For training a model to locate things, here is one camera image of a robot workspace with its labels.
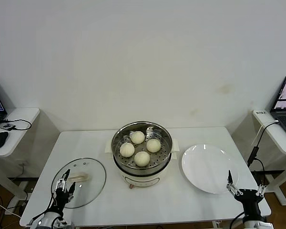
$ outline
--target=steamer basket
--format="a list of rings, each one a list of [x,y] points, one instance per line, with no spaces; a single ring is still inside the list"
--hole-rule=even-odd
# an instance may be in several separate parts
[[[130,140],[130,134],[134,131],[141,131],[145,134],[145,141],[141,144],[134,144]],[[158,139],[161,142],[161,149],[156,153],[151,153],[146,148],[146,143],[150,139]],[[131,157],[123,157],[120,154],[120,147],[123,143],[132,143],[135,149]],[[111,150],[116,165],[125,173],[147,177],[162,171],[171,159],[173,142],[170,134],[162,126],[150,122],[135,122],[122,127],[112,138]],[[150,163],[145,167],[139,167],[134,162],[134,156],[140,151],[145,151],[150,155]]]

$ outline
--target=wooden floor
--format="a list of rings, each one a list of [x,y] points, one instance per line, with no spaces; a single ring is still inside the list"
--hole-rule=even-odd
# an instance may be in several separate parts
[[[29,182],[26,191],[31,191],[31,189],[35,186],[36,182]],[[283,193],[286,196],[286,182],[281,186]],[[3,199],[3,205],[7,207],[9,201],[12,198],[12,194],[7,191],[5,188],[0,187],[0,195]],[[275,229],[286,229],[286,206],[281,206],[278,202],[276,196],[273,193],[267,193],[266,200],[272,210],[271,216],[267,218],[268,222],[272,222],[274,224]],[[19,214],[19,208],[16,208],[16,214]],[[1,214],[0,221],[2,228],[6,227],[7,229],[22,229],[19,225],[19,218],[16,216],[4,215]],[[113,227],[115,229],[126,229],[126,227]],[[200,223],[183,223],[183,224],[164,224],[164,225],[140,225],[140,226],[128,226],[127,229],[205,229],[205,228],[213,228],[211,222],[200,222]]]

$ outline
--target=wall stain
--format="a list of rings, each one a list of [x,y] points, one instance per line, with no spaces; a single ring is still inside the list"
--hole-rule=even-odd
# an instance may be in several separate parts
[[[235,90],[235,87],[233,84],[225,84],[219,88],[217,88],[216,92],[219,94],[230,94]]]
[[[194,110],[190,111],[190,116],[193,116],[195,117],[199,112],[199,109],[198,108],[195,108]]]

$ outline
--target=white table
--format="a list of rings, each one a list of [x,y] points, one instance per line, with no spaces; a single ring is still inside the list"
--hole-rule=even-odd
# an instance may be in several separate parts
[[[39,108],[14,108],[14,109],[7,109],[8,115],[6,118],[9,120],[15,120],[15,119],[24,119],[29,121],[30,123],[33,123],[36,117],[39,114]],[[29,127],[29,124],[26,122],[18,121],[13,122],[14,125],[18,129],[25,129]],[[11,130],[9,131],[9,136],[6,139],[5,144],[0,148],[0,157],[7,157],[12,154],[20,140],[23,138],[27,131],[20,131],[20,130]],[[15,185],[13,182],[11,182],[5,175],[4,172],[0,168],[0,185],[5,187],[8,191],[13,193],[15,197],[10,201],[8,207],[13,207],[17,205],[19,200],[25,200],[26,193],[24,192],[24,189],[26,187],[28,182],[24,181],[21,182],[20,186]]]
[[[90,204],[65,209],[64,217],[75,226],[138,225],[233,219],[243,211],[230,193],[208,194],[194,187],[183,175],[180,158],[194,144],[217,145],[233,157],[239,168],[239,188],[257,188],[247,165],[224,127],[168,129],[179,142],[177,160],[171,160],[167,175],[158,184],[129,189],[112,158],[104,153],[107,140],[115,131],[62,132],[41,173],[21,217],[25,226],[43,212],[50,200],[55,174],[68,162],[92,157],[105,167],[107,180],[100,195]],[[271,214],[265,200],[260,203],[263,216]]]
[[[266,110],[254,110],[253,115],[261,125],[275,120]],[[281,125],[271,125],[266,129],[266,132],[269,134],[270,138],[273,140],[279,150],[286,155],[286,132]],[[286,168],[285,171],[276,179],[274,179],[272,175],[266,175],[266,178],[269,181],[266,192],[274,192],[280,204],[285,206],[286,197],[280,189],[280,185],[286,181]]]

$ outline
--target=steamed bun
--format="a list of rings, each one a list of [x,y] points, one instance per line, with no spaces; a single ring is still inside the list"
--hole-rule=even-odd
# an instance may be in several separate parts
[[[130,134],[130,140],[135,144],[141,144],[145,140],[145,135],[141,131],[135,131]]]
[[[136,153],[134,156],[134,162],[136,163],[137,166],[144,167],[147,166],[149,161],[151,160],[150,156],[148,153],[145,151],[140,151]]]
[[[155,153],[161,149],[161,143],[158,139],[151,139],[147,142],[146,148],[149,152]]]
[[[134,147],[131,143],[124,143],[123,145],[121,145],[120,147],[120,154],[123,157],[130,157],[134,154]]]

